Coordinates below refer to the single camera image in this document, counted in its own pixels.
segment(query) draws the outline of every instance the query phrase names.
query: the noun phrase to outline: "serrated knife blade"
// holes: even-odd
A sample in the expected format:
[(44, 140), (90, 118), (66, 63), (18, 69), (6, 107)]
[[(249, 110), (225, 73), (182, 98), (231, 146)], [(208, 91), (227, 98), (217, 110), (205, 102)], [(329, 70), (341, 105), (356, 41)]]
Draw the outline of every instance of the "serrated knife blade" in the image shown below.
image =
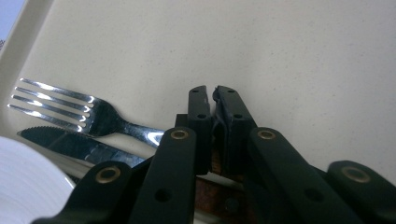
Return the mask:
[(123, 161), (134, 167), (144, 159), (91, 139), (80, 133), (54, 127), (34, 127), (18, 132), (21, 137), (62, 155), (98, 164)]

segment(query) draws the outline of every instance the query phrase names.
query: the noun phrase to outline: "black plastic piece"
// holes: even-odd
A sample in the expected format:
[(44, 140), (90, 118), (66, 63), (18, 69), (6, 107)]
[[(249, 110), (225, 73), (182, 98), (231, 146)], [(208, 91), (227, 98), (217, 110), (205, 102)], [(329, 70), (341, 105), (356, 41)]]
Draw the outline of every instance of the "black plastic piece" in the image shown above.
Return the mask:
[(223, 173), (241, 175), (248, 165), (248, 134), (257, 125), (237, 91), (218, 86), (213, 99), (217, 103), (214, 135)]
[(192, 129), (163, 134), (128, 223), (192, 223), (195, 146)]
[(281, 209), (298, 218), (282, 223), (362, 223), (280, 132), (256, 128), (249, 140), (248, 152), (261, 181)]
[[(78, 182), (64, 209), (55, 217), (40, 218), (34, 224), (89, 224), (89, 223), (125, 223), (151, 159), (143, 161), (133, 169), (119, 161), (105, 161), (93, 168)], [(111, 182), (114, 171), (120, 176)], [(103, 177), (98, 182), (98, 175)]]
[(336, 161), (327, 181), (367, 223), (396, 223), (396, 188), (372, 169)]
[(197, 135), (195, 173), (206, 175), (212, 165), (212, 116), (206, 86), (196, 87), (189, 92), (188, 127)]

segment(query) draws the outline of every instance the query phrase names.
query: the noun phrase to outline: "fork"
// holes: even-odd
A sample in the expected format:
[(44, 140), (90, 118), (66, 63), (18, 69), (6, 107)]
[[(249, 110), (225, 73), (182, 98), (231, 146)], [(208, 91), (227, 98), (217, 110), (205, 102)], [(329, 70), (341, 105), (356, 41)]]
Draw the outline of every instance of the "fork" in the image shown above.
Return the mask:
[[(30, 91), (22, 87), (16, 87), (15, 88), (16, 91), (33, 95), (36, 98), (45, 101), (50, 101), (60, 106), (46, 105), (40, 103), (37, 100), (27, 99), (25, 97), (15, 94), (11, 96), (13, 99), (23, 101), (29, 105), (35, 105), (53, 111), (55, 113), (64, 115), (70, 118), (71, 120), (73, 120), (74, 122), (69, 122), (64, 119), (58, 119), (49, 115), (45, 115), (38, 111), (22, 108), (17, 105), (8, 104), (7, 106), (10, 108), (19, 110), (33, 117), (43, 119), (45, 121), (61, 126), (73, 132), (87, 134), (90, 137), (105, 136), (111, 133), (124, 133), (127, 135), (131, 135), (132, 137), (152, 147), (157, 147), (161, 141), (161, 137), (163, 136), (162, 130), (157, 130), (126, 121), (118, 114), (116, 109), (105, 100), (102, 100), (100, 98), (91, 95), (86, 95), (79, 92), (69, 91), (59, 87), (50, 86), (26, 78), (21, 78), (20, 81), (36, 86), (46, 91), (56, 92), (61, 95), (65, 95), (80, 100), (81, 102), (83, 102), (83, 104), (70, 102), (37, 91)], [(68, 110), (61, 109), (60, 108), (61, 106), (71, 107), (79, 111), (80, 113), (74, 113)]]

